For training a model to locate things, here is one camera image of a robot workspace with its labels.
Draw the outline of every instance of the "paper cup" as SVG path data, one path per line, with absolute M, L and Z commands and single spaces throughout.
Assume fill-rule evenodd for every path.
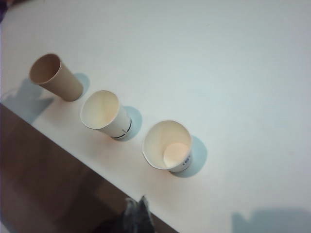
M 110 91 L 92 94 L 83 104 L 80 116 L 88 128 L 102 131 L 116 139 L 125 137 L 132 126 L 125 108 Z
M 142 152 L 154 168 L 180 172 L 191 163 L 192 137 L 188 130 L 173 120 L 154 125 L 147 133 Z
M 29 78 L 65 101 L 78 99 L 83 92 L 82 84 L 68 70 L 56 54 L 40 57 L 30 69 Z

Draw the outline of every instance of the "cup bottom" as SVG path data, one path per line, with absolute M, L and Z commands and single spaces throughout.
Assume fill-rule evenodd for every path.
M 167 167 L 180 164 L 187 155 L 189 147 L 183 143 L 176 142 L 169 144 L 163 152 L 163 162 Z
M 128 130 L 127 131 L 123 130 L 124 134 L 121 135 L 120 137 L 112 137 L 112 138 L 114 138 L 114 139 L 124 138 L 128 135 L 128 133 L 131 131 L 131 129 L 132 129 L 132 119 L 130 118 L 130 126 L 129 126 Z

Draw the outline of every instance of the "wooden floor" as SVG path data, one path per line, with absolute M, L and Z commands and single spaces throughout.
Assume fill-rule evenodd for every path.
M 2 104 L 0 119 L 0 210 L 10 232 L 87 233 L 124 210 L 123 192 Z M 153 220 L 157 232 L 176 232 Z

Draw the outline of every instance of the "brown paper cup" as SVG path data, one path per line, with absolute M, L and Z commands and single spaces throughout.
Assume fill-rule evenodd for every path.
M 30 69 L 29 78 L 65 101 L 75 101 L 83 92 L 82 84 L 56 54 L 40 57 Z

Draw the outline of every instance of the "disposable cup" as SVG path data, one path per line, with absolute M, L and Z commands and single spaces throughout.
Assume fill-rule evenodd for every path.
M 180 172 L 191 164 L 191 145 L 192 137 L 182 124 L 165 120 L 148 131 L 142 152 L 152 167 Z
M 83 92 L 82 84 L 53 53 L 40 57 L 32 65 L 29 78 L 65 101 L 75 101 Z
M 118 97 L 110 91 L 97 91 L 83 104 L 81 121 L 90 129 L 99 130 L 112 138 L 123 138 L 131 130 L 132 120 Z

